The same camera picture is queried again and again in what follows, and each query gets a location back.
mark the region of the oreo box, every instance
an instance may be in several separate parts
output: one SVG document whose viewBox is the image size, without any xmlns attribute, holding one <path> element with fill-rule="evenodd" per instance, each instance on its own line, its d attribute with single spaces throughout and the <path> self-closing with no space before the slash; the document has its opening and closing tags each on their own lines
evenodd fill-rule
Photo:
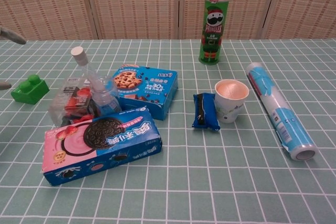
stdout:
<svg viewBox="0 0 336 224">
<path fill-rule="evenodd" d="M 113 80 L 123 110 L 147 106 L 154 119 L 165 119 L 177 91 L 176 71 L 122 65 Z"/>
<path fill-rule="evenodd" d="M 46 132 L 42 171 L 56 186 L 161 151 L 146 107 Z"/>
</svg>

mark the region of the chocolate chip cookie picture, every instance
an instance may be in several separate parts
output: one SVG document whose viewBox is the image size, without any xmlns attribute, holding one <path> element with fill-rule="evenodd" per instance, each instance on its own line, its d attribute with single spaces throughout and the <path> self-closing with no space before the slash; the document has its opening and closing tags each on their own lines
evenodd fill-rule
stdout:
<svg viewBox="0 0 336 224">
<path fill-rule="evenodd" d="M 114 78 L 114 82 L 118 89 L 135 89 L 142 83 L 142 80 L 136 75 L 137 73 L 134 71 L 121 72 Z"/>
</svg>

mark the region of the table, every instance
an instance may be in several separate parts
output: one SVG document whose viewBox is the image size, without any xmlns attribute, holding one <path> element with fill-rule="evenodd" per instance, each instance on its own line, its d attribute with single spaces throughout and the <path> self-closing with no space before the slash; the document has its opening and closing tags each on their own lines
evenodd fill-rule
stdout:
<svg viewBox="0 0 336 224">
<path fill-rule="evenodd" d="M 336 223 L 336 40 L 226 40 L 221 62 L 198 62 L 199 40 L 0 42 L 0 81 L 29 74 L 50 92 L 37 105 L 0 91 L 1 223 Z M 179 90 L 165 121 L 163 151 L 51 187 L 40 173 L 47 114 L 63 78 L 81 76 L 70 49 L 82 45 L 101 74 L 122 63 L 178 71 Z M 292 161 L 244 70 L 263 62 L 320 154 Z M 220 132 L 191 128 L 193 94 L 220 79 L 246 83 L 250 95 Z"/>
</svg>

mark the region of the green pringles can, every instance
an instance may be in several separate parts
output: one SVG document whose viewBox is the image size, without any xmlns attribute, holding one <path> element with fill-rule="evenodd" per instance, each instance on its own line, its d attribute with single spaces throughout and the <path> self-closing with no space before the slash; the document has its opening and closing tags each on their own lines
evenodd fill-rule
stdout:
<svg viewBox="0 0 336 224">
<path fill-rule="evenodd" d="M 229 0 L 205 0 L 199 61 L 214 65 L 219 61 Z"/>
</svg>

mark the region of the barcode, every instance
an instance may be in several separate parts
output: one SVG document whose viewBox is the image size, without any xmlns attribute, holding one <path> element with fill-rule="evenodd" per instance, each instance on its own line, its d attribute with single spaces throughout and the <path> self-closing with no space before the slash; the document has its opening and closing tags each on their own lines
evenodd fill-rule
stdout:
<svg viewBox="0 0 336 224">
<path fill-rule="evenodd" d="M 292 140 L 292 138 L 290 137 L 285 125 L 283 123 L 280 123 L 278 125 L 278 132 L 282 138 L 282 140 L 285 142 L 285 143 L 288 143 L 289 141 Z"/>
</svg>

